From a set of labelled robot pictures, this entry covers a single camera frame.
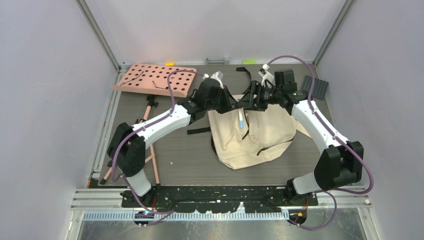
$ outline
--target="beige fabric bag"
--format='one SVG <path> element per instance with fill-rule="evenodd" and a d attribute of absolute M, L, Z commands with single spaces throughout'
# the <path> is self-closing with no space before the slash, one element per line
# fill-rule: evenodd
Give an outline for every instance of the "beige fabric bag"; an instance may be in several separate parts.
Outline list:
<path fill-rule="evenodd" d="M 296 129 L 308 136 L 303 126 L 279 105 L 269 105 L 266 111 L 247 111 L 249 127 L 243 116 L 244 128 L 240 127 L 239 110 L 207 114 L 216 154 L 234 170 L 278 158 L 292 143 Z M 248 129 L 249 134 L 242 140 Z"/>

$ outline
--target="green sticky note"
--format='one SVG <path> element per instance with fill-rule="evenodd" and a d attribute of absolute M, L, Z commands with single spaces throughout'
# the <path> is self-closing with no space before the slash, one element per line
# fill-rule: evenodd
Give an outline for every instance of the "green sticky note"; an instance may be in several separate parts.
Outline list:
<path fill-rule="evenodd" d="M 243 65 L 256 64 L 256 61 L 242 61 L 241 64 Z"/>

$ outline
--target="gray wooden tabletop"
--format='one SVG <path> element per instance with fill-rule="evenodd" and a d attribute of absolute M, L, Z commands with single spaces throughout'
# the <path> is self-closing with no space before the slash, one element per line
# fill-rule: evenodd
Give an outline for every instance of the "gray wooden tabletop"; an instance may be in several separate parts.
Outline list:
<path fill-rule="evenodd" d="M 188 66 L 196 68 L 198 72 L 213 74 L 221 71 L 223 84 L 226 85 L 233 95 L 242 94 L 249 85 L 249 79 L 245 72 L 237 72 L 236 68 L 241 65 L 196 65 Z M 246 67 L 253 80 L 260 81 L 258 75 L 260 65 L 243 65 Z M 308 68 L 302 64 L 275 64 L 270 72 L 293 69 L 295 81 L 298 88 L 301 87 L 305 75 L 311 75 Z M 201 83 L 202 78 L 196 76 L 189 94 Z M 122 92 L 120 95 L 116 115 L 113 121 L 112 136 L 117 125 L 127 122 L 129 125 L 135 123 L 136 119 L 143 117 L 147 101 L 146 94 Z M 171 107 L 169 96 L 157 96 L 159 103 L 157 108 L 150 112 L 153 118 Z M 330 113 L 325 101 L 316 100 L 316 103 L 330 122 Z M 209 127 L 208 117 L 193 123 L 185 128 L 171 132 L 154 143 L 157 167 L 160 183 L 162 185 L 284 185 L 287 180 L 313 171 L 318 162 L 320 154 L 314 141 L 299 131 L 288 149 L 277 159 L 243 168 L 232 170 L 222 164 L 211 148 L 211 133 L 199 133 L 187 135 L 187 130 Z M 107 163 L 110 158 L 106 155 L 100 177 L 108 171 Z M 144 167 L 149 181 L 154 185 L 155 177 L 152 162 L 146 163 Z M 124 185 L 120 179 L 112 183 L 109 179 L 106 185 Z"/>

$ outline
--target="cloth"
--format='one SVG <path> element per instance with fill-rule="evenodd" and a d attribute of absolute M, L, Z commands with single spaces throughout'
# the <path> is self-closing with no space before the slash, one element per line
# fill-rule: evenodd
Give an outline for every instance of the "cloth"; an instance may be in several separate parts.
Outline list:
<path fill-rule="evenodd" d="M 240 127 L 238 109 L 224 114 L 208 111 L 207 114 L 218 159 L 234 170 L 278 158 L 292 143 L 297 129 L 309 136 L 279 105 L 269 105 L 266 111 L 247 111 L 247 119 L 242 114 L 244 128 Z"/>

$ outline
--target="robotic arm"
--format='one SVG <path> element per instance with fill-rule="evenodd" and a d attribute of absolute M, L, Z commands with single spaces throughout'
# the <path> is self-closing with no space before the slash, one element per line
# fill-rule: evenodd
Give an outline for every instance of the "robotic arm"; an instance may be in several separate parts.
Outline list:
<path fill-rule="evenodd" d="M 297 90 L 292 70 L 276 72 L 275 85 L 271 83 L 274 76 L 268 72 L 267 65 L 259 71 L 262 82 L 251 81 L 240 101 L 236 101 L 227 87 L 222 84 L 221 72 L 211 77 L 205 76 L 204 81 L 191 96 L 181 99 L 170 110 L 149 121 L 135 124 L 132 127 L 125 122 L 120 124 L 112 138 L 107 154 L 113 158 L 117 146 L 131 132 L 145 128 L 170 114 L 164 120 L 149 128 L 140 130 L 132 136 L 119 151 L 116 164 L 126 176 L 134 191 L 143 196 L 151 187 L 146 179 L 143 167 L 146 149 L 168 133 L 188 126 L 203 118 L 207 111 L 215 110 L 220 114 L 244 108 L 249 111 L 265 111 L 268 104 L 279 104 L 298 120 L 312 137 L 321 156 L 313 172 L 287 181 L 285 194 L 287 199 L 319 190 L 331 190 L 361 180 L 361 163 L 342 146 L 330 133 L 337 134 L 344 143 L 351 147 L 361 158 L 364 155 L 362 145 L 350 142 L 326 120 L 315 101 L 311 101 L 313 109 L 308 104 L 308 93 Z M 318 114 L 326 123 L 323 126 L 314 114 Z"/>

